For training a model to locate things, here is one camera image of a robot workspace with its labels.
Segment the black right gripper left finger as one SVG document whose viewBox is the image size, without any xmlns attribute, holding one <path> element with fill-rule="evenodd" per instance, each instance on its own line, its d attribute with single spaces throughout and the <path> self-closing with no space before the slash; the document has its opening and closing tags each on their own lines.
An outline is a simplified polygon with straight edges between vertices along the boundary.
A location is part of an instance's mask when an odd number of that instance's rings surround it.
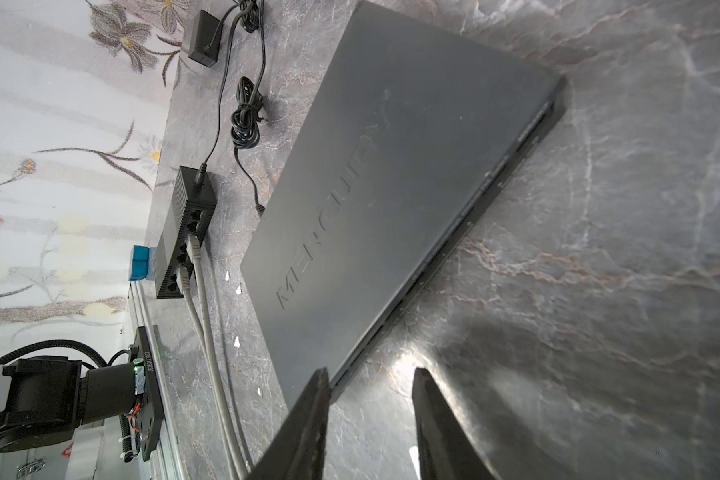
<svg viewBox="0 0 720 480">
<path fill-rule="evenodd" d="M 318 369 L 248 479 L 322 479 L 330 397 L 327 369 Z"/>
</svg>

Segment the black power adapter with cable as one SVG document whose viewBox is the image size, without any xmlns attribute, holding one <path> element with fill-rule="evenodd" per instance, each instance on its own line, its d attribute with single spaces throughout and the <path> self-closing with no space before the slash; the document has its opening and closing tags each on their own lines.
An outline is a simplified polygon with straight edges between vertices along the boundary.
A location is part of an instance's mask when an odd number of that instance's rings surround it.
<svg viewBox="0 0 720 480">
<path fill-rule="evenodd" d="M 210 68 L 218 61 L 218 54 L 221 45 L 222 31 L 224 24 L 229 15 L 240 7 L 238 2 L 234 2 L 222 15 L 220 19 L 209 13 L 207 10 L 201 9 L 195 17 L 194 36 L 191 43 L 191 51 L 189 58 L 201 66 Z M 217 100 L 217 127 L 213 145 L 206 156 L 206 159 L 200 165 L 198 172 L 193 180 L 193 192 L 199 193 L 202 190 L 207 164 L 213 155 L 219 141 L 221 131 L 221 97 Z"/>
</svg>

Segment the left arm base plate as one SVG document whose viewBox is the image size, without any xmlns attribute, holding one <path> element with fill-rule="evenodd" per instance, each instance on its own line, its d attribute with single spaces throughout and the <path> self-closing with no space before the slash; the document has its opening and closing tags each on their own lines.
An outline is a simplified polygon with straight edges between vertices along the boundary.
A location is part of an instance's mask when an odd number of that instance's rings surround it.
<svg viewBox="0 0 720 480">
<path fill-rule="evenodd" d="M 141 457 L 150 460 L 158 446 L 165 411 L 161 395 L 157 361 L 152 351 L 147 329 L 140 326 L 134 339 L 136 348 L 132 363 L 136 375 L 136 397 L 141 405 L 134 414 L 135 425 L 140 432 Z"/>
</svg>

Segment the slim ribbed black switch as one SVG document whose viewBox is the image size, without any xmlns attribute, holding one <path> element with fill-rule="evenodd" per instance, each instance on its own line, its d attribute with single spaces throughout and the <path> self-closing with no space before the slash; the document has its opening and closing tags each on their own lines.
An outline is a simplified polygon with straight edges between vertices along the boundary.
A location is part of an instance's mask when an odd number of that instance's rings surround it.
<svg viewBox="0 0 720 480">
<path fill-rule="evenodd" d="M 199 170 L 180 166 L 169 209 L 156 247 L 154 258 L 155 290 L 157 299 L 179 299 L 177 270 L 186 267 L 188 275 L 194 273 L 188 251 L 188 237 L 194 235 L 203 243 L 217 205 L 215 191 L 208 176 L 201 186 L 195 185 Z"/>
</svg>

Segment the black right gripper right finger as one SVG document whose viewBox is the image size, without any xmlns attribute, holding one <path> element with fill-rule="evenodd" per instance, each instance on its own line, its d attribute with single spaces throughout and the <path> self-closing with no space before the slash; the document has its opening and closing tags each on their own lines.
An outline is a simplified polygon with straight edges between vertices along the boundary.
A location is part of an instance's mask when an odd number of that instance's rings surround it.
<svg viewBox="0 0 720 480">
<path fill-rule="evenodd" d="M 425 368 L 415 370 L 412 400 L 421 479 L 495 479 Z"/>
</svg>

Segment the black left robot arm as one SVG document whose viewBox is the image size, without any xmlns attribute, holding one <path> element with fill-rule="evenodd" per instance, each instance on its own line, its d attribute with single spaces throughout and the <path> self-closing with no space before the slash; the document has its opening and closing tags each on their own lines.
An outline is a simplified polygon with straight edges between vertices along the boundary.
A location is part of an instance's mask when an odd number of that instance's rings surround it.
<svg viewBox="0 0 720 480">
<path fill-rule="evenodd" d="M 147 374 L 136 350 L 105 360 L 75 340 L 36 342 L 0 357 L 0 453 L 47 447 L 75 430 L 116 417 L 123 460 L 139 453 L 132 438 L 144 405 Z"/>
</svg>

